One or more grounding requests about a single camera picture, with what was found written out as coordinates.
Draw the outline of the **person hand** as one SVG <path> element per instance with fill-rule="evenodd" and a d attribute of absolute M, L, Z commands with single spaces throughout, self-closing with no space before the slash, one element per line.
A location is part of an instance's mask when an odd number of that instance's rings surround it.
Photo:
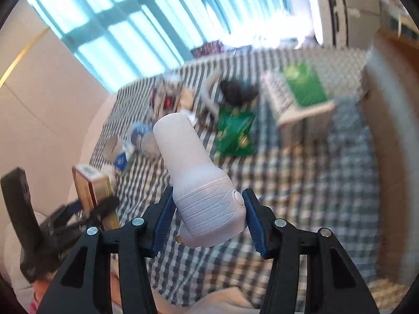
<path fill-rule="evenodd" d="M 37 279 L 32 283 L 33 286 L 33 300 L 29 306 L 29 313 L 36 314 L 43 297 L 45 296 L 48 287 L 51 284 L 49 279 Z"/>

